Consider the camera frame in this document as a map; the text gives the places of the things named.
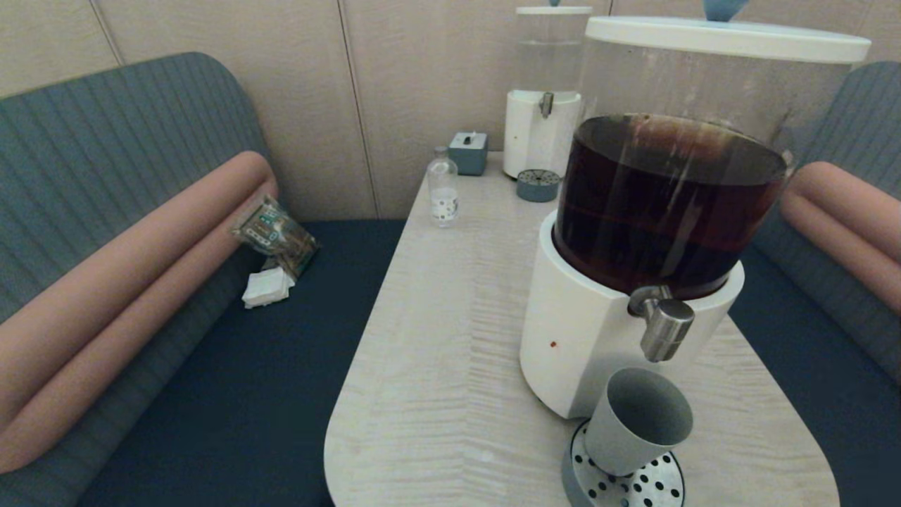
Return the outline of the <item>grey plastic cup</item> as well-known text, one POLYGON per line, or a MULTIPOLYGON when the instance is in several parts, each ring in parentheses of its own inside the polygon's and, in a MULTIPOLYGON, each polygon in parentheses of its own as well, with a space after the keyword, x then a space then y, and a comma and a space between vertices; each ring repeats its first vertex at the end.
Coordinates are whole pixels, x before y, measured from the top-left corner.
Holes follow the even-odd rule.
POLYGON ((605 383, 585 447, 606 474, 625 476, 681 445, 693 430, 694 411, 675 383, 644 368, 624 367, 605 383))

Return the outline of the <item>clear plastic bottle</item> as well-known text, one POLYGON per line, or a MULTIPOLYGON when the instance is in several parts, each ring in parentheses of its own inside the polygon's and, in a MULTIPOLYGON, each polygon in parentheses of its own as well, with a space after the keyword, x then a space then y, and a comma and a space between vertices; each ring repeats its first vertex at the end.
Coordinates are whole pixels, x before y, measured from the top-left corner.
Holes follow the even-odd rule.
POLYGON ((430 196, 430 216, 437 227, 452 227, 459 218, 459 168, 448 156, 446 146, 434 149, 434 158, 426 168, 430 196))

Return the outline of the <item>small grey box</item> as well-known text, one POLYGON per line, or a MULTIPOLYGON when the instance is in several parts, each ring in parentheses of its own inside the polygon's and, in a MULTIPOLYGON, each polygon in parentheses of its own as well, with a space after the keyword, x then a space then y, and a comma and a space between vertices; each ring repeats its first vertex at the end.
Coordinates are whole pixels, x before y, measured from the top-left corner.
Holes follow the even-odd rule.
POLYGON ((457 132, 448 145, 448 157, 464 176, 480 177, 487 164, 489 136, 485 132, 457 132))

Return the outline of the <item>grey perforated drip tray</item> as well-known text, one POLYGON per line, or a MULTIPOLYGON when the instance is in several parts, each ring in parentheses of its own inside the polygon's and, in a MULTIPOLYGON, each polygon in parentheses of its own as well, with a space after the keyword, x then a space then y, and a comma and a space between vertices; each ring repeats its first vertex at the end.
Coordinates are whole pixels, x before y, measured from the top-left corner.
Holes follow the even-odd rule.
POLYGON ((561 484, 571 507, 684 507, 686 483, 666 452, 625 476, 601 470, 586 449, 589 419, 579 421, 561 459, 561 484))
POLYGON ((523 170, 516 177, 516 196, 534 203, 553 201, 559 196, 561 177, 550 170, 523 170))

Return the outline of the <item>water-filled drink dispenser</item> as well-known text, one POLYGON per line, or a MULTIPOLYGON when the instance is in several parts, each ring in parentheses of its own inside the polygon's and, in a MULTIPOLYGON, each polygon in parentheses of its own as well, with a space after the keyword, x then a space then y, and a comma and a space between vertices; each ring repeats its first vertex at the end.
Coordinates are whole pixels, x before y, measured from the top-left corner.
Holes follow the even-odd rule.
POLYGON ((517 15, 514 68, 506 95, 504 171, 550 170, 563 176, 581 109, 579 78, 589 15, 517 15), (541 117, 538 101, 555 94, 541 117))

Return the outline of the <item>tea-filled drink dispenser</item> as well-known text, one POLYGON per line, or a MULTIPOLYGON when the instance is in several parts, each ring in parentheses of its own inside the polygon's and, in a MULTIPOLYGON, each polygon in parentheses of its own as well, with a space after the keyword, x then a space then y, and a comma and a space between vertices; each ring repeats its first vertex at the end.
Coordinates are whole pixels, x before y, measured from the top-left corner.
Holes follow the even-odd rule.
POLYGON ((740 257, 857 64, 760 60, 584 39, 583 106, 544 219, 520 347, 531 391, 585 418, 622 367, 675 375, 723 321, 740 257), (695 312, 673 359, 641 350, 644 286, 695 312))

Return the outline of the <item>green snack bag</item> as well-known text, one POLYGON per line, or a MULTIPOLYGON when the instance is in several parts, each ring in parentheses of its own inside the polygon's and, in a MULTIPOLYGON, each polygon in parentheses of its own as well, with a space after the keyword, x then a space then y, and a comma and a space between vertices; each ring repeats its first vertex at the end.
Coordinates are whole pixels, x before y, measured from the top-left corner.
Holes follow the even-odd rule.
POLYGON ((291 280, 302 276, 320 250, 320 242, 267 193, 244 206, 229 233, 270 258, 291 280))

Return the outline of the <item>white folded napkins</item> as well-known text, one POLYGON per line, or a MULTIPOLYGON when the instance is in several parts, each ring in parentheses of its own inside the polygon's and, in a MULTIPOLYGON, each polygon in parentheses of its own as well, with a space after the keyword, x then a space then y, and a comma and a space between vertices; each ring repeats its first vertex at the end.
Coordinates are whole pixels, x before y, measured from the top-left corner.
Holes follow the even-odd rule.
POLYGON ((241 296, 247 309, 264 307, 289 298, 295 279, 282 267, 270 268, 248 276, 244 295, 241 296))

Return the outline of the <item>navy seat cushion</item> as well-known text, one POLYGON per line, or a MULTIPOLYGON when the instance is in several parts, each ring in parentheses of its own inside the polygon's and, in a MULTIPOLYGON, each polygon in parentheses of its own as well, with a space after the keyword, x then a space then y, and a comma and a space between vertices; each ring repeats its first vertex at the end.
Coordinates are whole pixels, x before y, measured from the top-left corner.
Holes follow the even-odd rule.
POLYGON ((320 242, 286 301, 235 301, 77 507, 334 507, 329 417, 403 220, 308 223, 320 242))
POLYGON ((901 507, 901 388, 755 247, 729 312, 823 450, 842 507, 901 507))

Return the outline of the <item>white dispenser lid blue knob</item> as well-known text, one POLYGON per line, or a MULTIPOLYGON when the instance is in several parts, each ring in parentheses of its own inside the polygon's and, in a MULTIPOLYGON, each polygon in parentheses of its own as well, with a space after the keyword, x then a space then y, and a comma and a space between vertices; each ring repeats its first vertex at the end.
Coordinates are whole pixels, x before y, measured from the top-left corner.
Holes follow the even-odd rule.
POLYGON ((585 35, 637 47, 831 65, 863 62, 872 45, 867 38, 804 27, 639 15, 592 17, 585 35))
POLYGON ((517 15, 589 15, 594 12, 591 6, 561 6, 560 0, 549 0, 546 6, 519 6, 517 15))

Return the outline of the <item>pink cylindrical bolster cushion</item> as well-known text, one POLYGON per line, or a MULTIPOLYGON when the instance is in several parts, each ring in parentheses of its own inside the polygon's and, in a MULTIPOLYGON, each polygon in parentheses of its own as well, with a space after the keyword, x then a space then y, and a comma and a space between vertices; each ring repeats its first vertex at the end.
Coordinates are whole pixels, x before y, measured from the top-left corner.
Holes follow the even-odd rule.
POLYGON ((51 378, 189 253, 217 270, 238 249, 229 222, 260 189, 266 158, 244 151, 78 263, 0 324, 0 433, 51 378))
POLYGON ((55 446, 215 271, 189 253, 90 338, 0 433, 0 474, 24 468, 55 446))
POLYGON ((901 200, 834 164, 817 161, 801 167, 780 212, 833 259, 882 256, 901 264, 901 200))
POLYGON ((883 192, 788 192, 780 212, 795 231, 901 315, 901 202, 883 192))

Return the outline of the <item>blue-grey ribbed booth sofa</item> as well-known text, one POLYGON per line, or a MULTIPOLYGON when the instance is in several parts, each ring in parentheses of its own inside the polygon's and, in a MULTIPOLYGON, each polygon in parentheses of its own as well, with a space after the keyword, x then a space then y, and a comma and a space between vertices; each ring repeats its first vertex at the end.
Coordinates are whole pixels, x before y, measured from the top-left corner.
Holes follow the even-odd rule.
MULTIPOLYGON (((247 94, 205 54, 157 58, 1 99, 0 321, 244 151, 270 157, 247 94)), ((77 507, 213 324, 241 302, 262 263, 239 246, 55 446, 0 474, 0 507, 77 507)))
MULTIPOLYGON (((901 200, 901 62, 872 63, 847 77, 802 167, 817 161, 901 200)), ((751 247, 814 299, 901 388, 901 315, 795 231, 781 215, 782 202, 751 247)))

